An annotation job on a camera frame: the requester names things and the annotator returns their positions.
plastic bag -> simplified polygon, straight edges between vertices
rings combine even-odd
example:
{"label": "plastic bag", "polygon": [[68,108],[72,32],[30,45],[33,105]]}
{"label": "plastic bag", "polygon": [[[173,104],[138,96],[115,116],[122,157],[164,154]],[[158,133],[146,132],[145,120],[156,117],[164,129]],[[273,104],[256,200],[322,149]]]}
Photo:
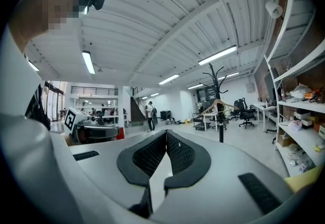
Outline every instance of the plastic bag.
{"label": "plastic bag", "polygon": [[294,121],[291,121],[288,126],[292,130],[299,131],[303,127],[303,124],[301,123],[300,120],[294,120]]}
{"label": "plastic bag", "polygon": [[293,96],[296,99],[304,99],[305,94],[311,92],[311,89],[304,85],[299,83],[299,86],[296,87],[294,90],[290,91],[290,96]]}

white desk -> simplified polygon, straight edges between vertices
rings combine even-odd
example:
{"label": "white desk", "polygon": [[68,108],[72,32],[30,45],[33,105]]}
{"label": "white desk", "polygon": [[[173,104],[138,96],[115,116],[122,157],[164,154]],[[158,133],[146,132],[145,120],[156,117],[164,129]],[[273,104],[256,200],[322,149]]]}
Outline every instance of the white desk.
{"label": "white desk", "polygon": [[276,106],[269,106],[267,108],[264,108],[262,106],[265,105],[265,103],[263,102],[258,102],[258,103],[253,103],[252,104],[256,110],[257,110],[257,120],[259,121],[259,110],[261,110],[261,112],[263,113],[263,132],[266,131],[266,128],[265,128],[265,112],[266,111],[271,111],[271,110],[275,110],[276,109]]}
{"label": "white desk", "polygon": [[203,114],[204,131],[207,130],[207,124],[206,124],[206,121],[205,121],[205,117],[206,116],[214,116],[214,120],[215,120],[215,131],[218,132],[217,114],[218,113],[205,113],[205,114]]}

box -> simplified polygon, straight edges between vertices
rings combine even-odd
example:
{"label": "box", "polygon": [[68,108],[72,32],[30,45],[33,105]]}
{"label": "box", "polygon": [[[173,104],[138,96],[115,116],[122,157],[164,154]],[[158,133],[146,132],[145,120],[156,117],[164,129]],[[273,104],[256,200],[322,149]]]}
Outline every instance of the box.
{"label": "box", "polygon": [[294,141],[294,139],[292,139],[292,137],[287,137],[287,138],[282,138],[282,134],[284,134],[284,131],[283,130],[280,130],[279,131],[279,137],[278,137],[278,143],[282,146],[282,147],[285,147],[285,146],[288,146],[290,144],[296,144],[296,142]]}
{"label": "box", "polygon": [[310,112],[309,113],[304,113],[304,114],[299,114],[299,113],[295,112],[295,117],[297,119],[300,119],[300,120],[307,119],[309,116],[311,116]]}
{"label": "box", "polygon": [[319,132],[319,123],[314,123],[314,130],[318,133]]}
{"label": "box", "polygon": [[320,137],[322,137],[323,139],[325,139],[325,123],[321,124],[319,126],[319,132],[318,134],[320,135]]}
{"label": "box", "polygon": [[303,108],[297,108],[297,113],[298,114],[306,114],[308,113],[309,110],[303,109]]}
{"label": "box", "polygon": [[318,123],[319,122],[319,117],[318,116],[309,116],[308,120],[313,121],[313,123]]}

black office chair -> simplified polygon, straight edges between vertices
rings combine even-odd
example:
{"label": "black office chair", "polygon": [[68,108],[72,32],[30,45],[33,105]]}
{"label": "black office chair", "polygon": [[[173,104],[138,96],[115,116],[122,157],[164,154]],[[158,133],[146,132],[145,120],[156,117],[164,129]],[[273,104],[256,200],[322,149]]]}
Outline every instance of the black office chair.
{"label": "black office chair", "polygon": [[240,112],[239,118],[245,120],[243,123],[239,124],[239,127],[241,125],[245,125],[246,129],[248,124],[254,126],[254,124],[249,121],[250,119],[254,118],[254,114],[253,112],[247,112],[247,110],[245,109],[244,101],[242,99],[239,99],[238,108]]}
{"label": "black office chair", "polygon": [[[234,102],[234,106],[235,107],[238,107],[238,100],[235,100],[235,102]],[[233,118],[237,121],[237,119],[239,119],[239,110],[238,109],[236,109],[236,110],[234,110],[234,111],[231,111],[230,112],[230,115],[232,115],[233,117],[231,117],[230,118],[230,120],[232,120]]]}
{"label": "black office chair", "polygon": [[247,107],[245,98],[243,98],[243,102],[244,102],[245,110],[246,110],[247,113],[253,114],[253,113],[256,112],[256,109],[253,108],[254,107],[253,105],[249,105],[249,108]]}

coat hanger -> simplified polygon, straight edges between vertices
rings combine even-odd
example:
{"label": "coat hanger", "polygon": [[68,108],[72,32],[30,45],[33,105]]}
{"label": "coat hanger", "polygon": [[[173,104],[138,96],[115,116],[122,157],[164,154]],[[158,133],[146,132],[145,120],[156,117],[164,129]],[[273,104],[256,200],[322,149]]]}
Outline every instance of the coat hanger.
{"label": "coat hanger", "polygon": [[233,108],[234,110],[236,110],[236,109],[239,110],[239,108],[237,108],[237,107],[235,107],[235,106],[228,105],[228,104],[224,103],[222,100],[220,100],[220,99],[216,99],[210,107],[208,107],[205,111],[203,111],[203,112],[201,113],[201,116],[202,116],[203,114],[205,114],[207,111],[209,111],[210,109],[212,109],[212,108],[213,108],[215,105],[217,105],[217,104],[222,104],[222,105],[224,105],[224,106],[231,107],[231,108]]}

